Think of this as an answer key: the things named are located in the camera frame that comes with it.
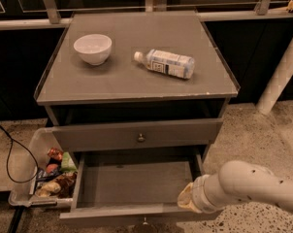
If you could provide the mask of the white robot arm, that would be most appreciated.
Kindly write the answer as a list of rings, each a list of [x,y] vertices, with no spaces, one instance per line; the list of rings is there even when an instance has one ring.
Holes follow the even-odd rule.
[[[178,197],[180,208],[198,214],[249,202],[270,204],[293,215],[293,181],[277,177],[266,167],[233,160],[216,174],[189,183]]]

